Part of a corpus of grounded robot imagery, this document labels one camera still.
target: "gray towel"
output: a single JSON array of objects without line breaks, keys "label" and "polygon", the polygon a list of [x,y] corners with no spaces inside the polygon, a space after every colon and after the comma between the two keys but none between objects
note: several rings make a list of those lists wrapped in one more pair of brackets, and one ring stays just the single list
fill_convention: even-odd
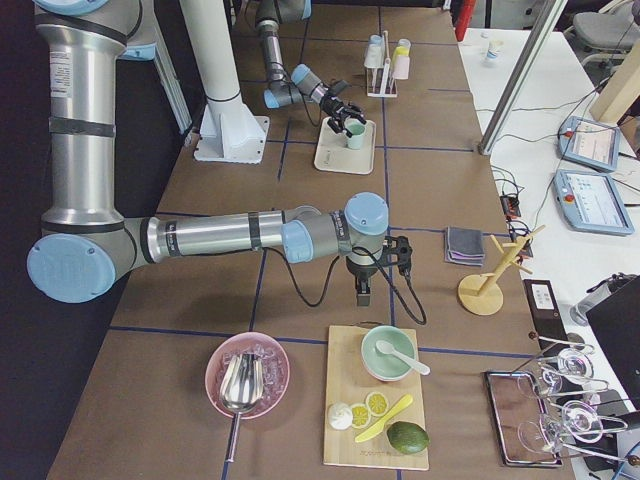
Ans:
[{"label": "gray towel", "polygon": [[470,228],[447,227],[444,259],[450,263],[481,267],[484,263],[482,232]]}]

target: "white table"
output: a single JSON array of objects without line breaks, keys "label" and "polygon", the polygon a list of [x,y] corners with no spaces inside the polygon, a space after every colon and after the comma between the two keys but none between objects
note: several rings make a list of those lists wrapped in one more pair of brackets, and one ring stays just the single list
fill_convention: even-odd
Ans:
[{"label": "white table", "polygon": [[[528,35],[527,31],[469,29],[459,44],[483,131],[492,115],[486,110],[495,109]],[[485,53],[490,39],[501,40],[504,44],[498,58],[488,62]],[[531,68],[514,109],[556,107],[579,100],[592,90],[589,77],[566,39],[561,33],[554,32]],[[588,111],[588,100],[572,114],[592,118]],[[575,104],[571,104],[555,110],[513,111],[500,135],[512,134],[531,140],[554,135],[574,107]],[[621,151],[632,153],[624,139]],[[493,148],[491,163],[512,172],[518,185],[524,187],[519,196],[521,219],[533,228],[540,210],[537,226],[546,227],[534,240],[534,258],[525,264],[534,273],[523,273],[523,278],[550,280],[567,332],[575,332],[587,343],[597,346],[591,329],[575,324],[568,310],[585,296],[589,287],[611,274],[640,273],[640,210],[628,209],[636,232],[627,237],[616,237],[570,229],[557,205],[553,188],[549,190],[540,209],[556,169],[588,170],[572,162],[560,162],[555,137],[535,143],[512,137],[502,138]],[[612,176],[640,188],[640,163],[621,156]],[[497,182],[498,190],[502,190],[502,183]],[[625,203],[640,203],[639,193],[620,184],[617,187]],[[512,192],[513,189],[505,185],[505,191]],[[596,348],[594,355],[596,378],[608,380],[612,388],[626,398],[627,394],[599,348]],[[633,409],[630,403],[627,403],[627,407]],[[573,466],[576,478],[589,478],[584,462],[574,461]]]}]

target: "dark floor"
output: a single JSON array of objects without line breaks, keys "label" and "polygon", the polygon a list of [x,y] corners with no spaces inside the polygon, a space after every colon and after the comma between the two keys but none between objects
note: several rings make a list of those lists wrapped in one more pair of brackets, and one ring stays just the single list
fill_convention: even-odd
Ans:
[{"label": "dark floor", "polygon": [[[47,475],[125,280],[99,299],[65,305],[42,295],[25,268],[50,206],[48,47],[33,26],[33,3],[5,0],[0,10],[3,155],[0,179],[0,478]],[[178,2],[157,2],[165,40],[193,109],[201,89]],[[150,215],[180,149],[173,114],[152,62],[117,66],[116,207]]]}]

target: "wooden cutting board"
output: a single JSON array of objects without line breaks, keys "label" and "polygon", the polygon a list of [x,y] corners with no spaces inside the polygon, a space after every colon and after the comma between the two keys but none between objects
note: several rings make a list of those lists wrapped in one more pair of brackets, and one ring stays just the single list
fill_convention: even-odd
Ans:
[{"label": "wooden cutting board", "polygon": [[[416,345],[415,330],[403,331]],[[360,344],[367,332],[366,328],[360,327],[329,327],[324,463],[352,467],[429,470],[428,449],[414,455],[403,455],[389,444],[386,430],[367,442],[355,443],[356,435],[364,430],[349,428],[338,431],[331,428],[327,421],[326,413],[332,404],[344,402],[351,405],[364,402],[369,392],[377,390],[386,395],[390,405],[396,403],[405,393],[413,395],[413,404],[392,418],[387,426],[398,420],[425,426],[420,375],[412,371],[398,382],[381,382],[367,373],[360,356]]]}]

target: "light blue joint cover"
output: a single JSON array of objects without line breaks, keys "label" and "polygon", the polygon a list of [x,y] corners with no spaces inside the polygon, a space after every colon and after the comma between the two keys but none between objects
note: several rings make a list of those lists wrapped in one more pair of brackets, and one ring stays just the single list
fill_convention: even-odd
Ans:
[{"label": "light blue joint cover", "polygon": [[304,2],[304,11],[302,12],[302,20],[311,16],[311,0]]},{"label": "light blue joint cover", "polygon": [[293,72],[291,73],[291,81],[295,85],[298,85],[302,80],[304,80],[304,77],[306,77],[310,71],[311,69],[309,67],[307,67],[304,63],[301,63],[293,69]]},{"label": "light blue joint cover", "polygon": [[344,209],[347,223],[364,235],[382,235],[389,227],[389,207],[382,197],[362,192],[349,199]]},{"label": "light blue joint cover", "polygon": [[121,60],[147,61],[156,58],[156,44],[135,45],[127,48],[122,55]]},{"label": "light blue joint cover", "polygon": [[300,220],[282,225],[282,245],[289,263],[313,260],[313,241],[307,227]]},{"label": "light blue joint cover", "polygon": [[40,8],[59,15],[77,16],[86,15],[100,7],[109,0],[33,0]]},{"label": "light blue joint cover", "polygon": [[280,108],[278,99],[271,90],[264,91],[264,104],[267,106],[267,108]]},{"label": "light blue joint cover", "polygon": [[93,300],[116,280],[113,261],[100,246],[66,233],[38,240],[29,251],[27,270],[38,289],[65,303]]}]

